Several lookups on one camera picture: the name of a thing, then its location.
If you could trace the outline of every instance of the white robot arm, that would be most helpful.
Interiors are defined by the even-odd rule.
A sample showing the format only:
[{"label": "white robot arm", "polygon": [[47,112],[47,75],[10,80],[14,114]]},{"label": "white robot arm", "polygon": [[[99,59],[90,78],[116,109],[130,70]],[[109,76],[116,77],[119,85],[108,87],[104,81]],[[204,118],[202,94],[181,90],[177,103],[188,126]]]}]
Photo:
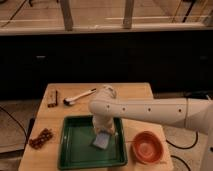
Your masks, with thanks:
[{"label": "white robot arm", "polygon": [[141,120],[195,130],[208,135],[201,171],[213,170],[213,103],[198,99],[116,99],[116,91],[105,85],[89,103],[95,128],[107,130],[112,117]]}]

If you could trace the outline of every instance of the brown food pile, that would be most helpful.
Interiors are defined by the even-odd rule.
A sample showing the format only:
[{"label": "brown food pile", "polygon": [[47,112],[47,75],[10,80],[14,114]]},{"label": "brown food pile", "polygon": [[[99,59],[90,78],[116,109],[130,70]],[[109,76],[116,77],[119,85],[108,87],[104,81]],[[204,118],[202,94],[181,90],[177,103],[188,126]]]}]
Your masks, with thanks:
[{"label": "brown food pile", "polygon": [[41,131],[37,138],[29,140],[29,145],[34,149],[39,149],[45,144],[46,141],[50,140],[52,137],[53,133],[51,129],[48,130],[47,128],[45,128],[43,131]]}]

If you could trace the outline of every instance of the bowl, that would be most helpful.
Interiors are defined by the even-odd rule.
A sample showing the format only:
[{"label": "bowl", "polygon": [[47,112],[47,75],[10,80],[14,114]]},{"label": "bowl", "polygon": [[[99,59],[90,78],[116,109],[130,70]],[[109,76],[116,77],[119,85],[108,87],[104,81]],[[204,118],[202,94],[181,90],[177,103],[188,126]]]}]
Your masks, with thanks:
[{"label": "bowl", "polygon": [[133,139],[132,149],[138,162],[143,164],[157,164],[164,153],[161,141],[150,131],[137,134]]}]

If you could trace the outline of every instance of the cable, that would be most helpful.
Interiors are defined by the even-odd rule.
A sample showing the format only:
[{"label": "cable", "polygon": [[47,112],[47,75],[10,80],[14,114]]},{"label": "cable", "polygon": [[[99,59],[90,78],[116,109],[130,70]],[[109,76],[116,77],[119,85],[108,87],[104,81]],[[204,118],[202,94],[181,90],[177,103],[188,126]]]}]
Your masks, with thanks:
[{"label": "cable", "polygon": [[188,169],[188,171],[191,171],[189,165],[188,165],[183,159],[181,159],[180,157],[175,156],[175,155],[171,155],[171,157],[173,157],[173,158],[175,158],[175,159],[181,161],[181,162],[186,166],[186,168]]},{"label": "cable", "polygon": [[22,7],[24,6],[24,4],[27,2],[28,0],[24,0],[21,5],[17,8],[17,10],[13,13],[13,15],[10,17],[9,21],[6,22],[5,24],[3,24],[1,27],[5,27],[8,24],[10,24],[10,21],[13,20],[13,18],[17,15],[17,13],[22,9]]},{"label": "cable", "polygon": [[25,136],[25,145],[26,145],[26,142],[27,142],[27,133],[25,132],[25,129],[24,127],[20,124],[19,121],[17,121],[8,111],[6,111],[3,107],[0,106],[0,109],[5,112],[11,119],[13,119],[13,121],[15,121],[19,127],[21,128],[21,130],[23,131],[24,133],[24,136]]},{"label": "cable", "polygon": [[188,150],[188,149],[193,148],[197,144],[197,142],[198,142],[198,132],[196,132],[196,137],[195,137],[194,143],[192,145],[188,146],[188,147],[177,146],[177,145],[173,144],[172,142],[170,142],[169,140],[166,140],[166,142],[168,144],[170,144],[171,146],[175,147],[175,148],[178,148],[178,149],[181,149],[181,150]]}]

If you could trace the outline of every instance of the wooden tabletop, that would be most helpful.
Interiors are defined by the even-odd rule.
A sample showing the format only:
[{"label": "wooden tabletop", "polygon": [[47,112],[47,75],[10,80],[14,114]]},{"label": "wooden tabletop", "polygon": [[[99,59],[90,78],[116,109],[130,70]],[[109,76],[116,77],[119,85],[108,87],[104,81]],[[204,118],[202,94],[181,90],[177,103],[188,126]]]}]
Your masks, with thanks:
[{"label": "wooden tabletop", "polygon": [[[24,156],[22,158],[19,171],[56,171],[58,162],[58,152],[60,144],[61,129],[63,120],[66,116],[90,115],[88,110],[88,102],[93,95],[83,97],[77,103],[68,107],[63,104],[63,99],[80,94],[84,91],[102,87],[101,83],[92,84],[49,84],[42,99],[37,118],[30,135],[35,138],[44,129],[52,129],[54,137],[48,141],[41,149],[34,150],[29,145],[26,146]],[[150,85],[148,83],[112,83],[117,91],[118,98],[153,98]],[[51,90],[59,92],[58,106],[53,108],[47,107],[47,96]],[[122,167],[84,169],[85,171],[168,171],[173,170],[172,160],[169,154],[165,135],[161,125],[150,124],[141,121],[133,121],[122,119],[124,127],[124,136],[126,141],[126,149],[128,155],[128,163]],[[160,163],[155,165],[143,165],[135,161],[130,153],[131,141],[133,137],[142,131],[153,131],[161,140],[164,148],[164,155]]]}]

